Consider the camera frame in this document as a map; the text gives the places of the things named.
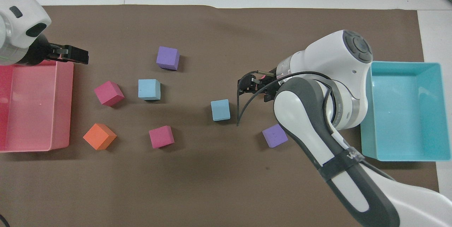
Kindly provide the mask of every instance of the logo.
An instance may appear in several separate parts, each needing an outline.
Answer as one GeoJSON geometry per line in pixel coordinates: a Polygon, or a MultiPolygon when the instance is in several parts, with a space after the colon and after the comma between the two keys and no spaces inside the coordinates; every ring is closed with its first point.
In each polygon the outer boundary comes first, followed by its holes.
{"type": "Polygon", "coordinates": [[[358,152],[350,152],[350,153],[347,155],[347,157],[350,158],[350,159],[353,159],[353,158],[355,158],[355,157],[357,157],[357,156],[358,156],[358,152]]]}

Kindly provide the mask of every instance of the purple cube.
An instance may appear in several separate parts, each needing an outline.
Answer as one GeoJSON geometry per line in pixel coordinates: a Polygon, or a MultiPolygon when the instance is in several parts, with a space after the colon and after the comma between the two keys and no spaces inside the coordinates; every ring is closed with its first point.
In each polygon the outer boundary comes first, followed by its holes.
{"type": "Polygon", "coordinates": [[[287,139],[287,135],[283,128],[279,124],[263,130],[262,133],[270,148],[274,148],[289,140],[287,139]]]}
{"type": "Polygon", "coordinates": [[[157,65],[160,68],[177,70],[179,65],[179,51],[177,49],[168,47],[159,47],[159,53],[157,54],[157,65]]]}

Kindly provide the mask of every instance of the plastic bin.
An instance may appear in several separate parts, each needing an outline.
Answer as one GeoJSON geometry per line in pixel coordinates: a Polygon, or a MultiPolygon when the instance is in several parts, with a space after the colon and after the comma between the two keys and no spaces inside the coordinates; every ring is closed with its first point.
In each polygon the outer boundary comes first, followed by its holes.
{"type": "Polygon", "coordinates": [[[361,123],[363,154],[380,161],[451,158],[438,63],[375,61],[361,123]]]}
{"type": "Polygon", "coordinates": [[[69,145],[74,64],[0,66],[0,152],[69,145]]]}

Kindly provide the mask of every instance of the magenta cube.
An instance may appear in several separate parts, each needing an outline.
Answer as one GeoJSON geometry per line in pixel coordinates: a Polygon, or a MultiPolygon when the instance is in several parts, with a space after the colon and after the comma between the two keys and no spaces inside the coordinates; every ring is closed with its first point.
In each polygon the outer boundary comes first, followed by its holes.
{"type": "Polygon", "coordinates": [[[157,54],[157,65],[160,68],[177,70],[177,66],[179,65],[179,51],[160,46],[159,53],[157,54]]]}
{"type": "Polygon", "coordinates": [[[270,148],[274,148],[289,140],[287,139],[286,132],[284,132],[283,128],[279,124],[263,130],[262,133],[270,148]]]}
{"type": "Polygon", "coordinates": [[[99,87],[96,87],[94,92],[97,98],[99,98],[100,103],[106,106],[113,106],[124,99],[124,95],[119,89],[118,84],[112,81],[107,81],[99,87]]]}
{"type": "Polygon", "coordinates": [[[161,148],[174,143],[173,132],[171,132],[170,126],[150,130],[149,137],[153,148],[161,148]]]}

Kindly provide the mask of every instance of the orange cube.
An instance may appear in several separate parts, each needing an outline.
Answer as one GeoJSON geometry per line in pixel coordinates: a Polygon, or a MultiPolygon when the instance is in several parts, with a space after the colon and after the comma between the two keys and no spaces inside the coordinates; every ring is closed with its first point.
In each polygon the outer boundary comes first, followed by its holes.
{"type": "Polygon", "coordinates": [[[116,134],[104,124],[94,124],[83,138],[95,150],[103,150],[116,138],[116,134]]]}

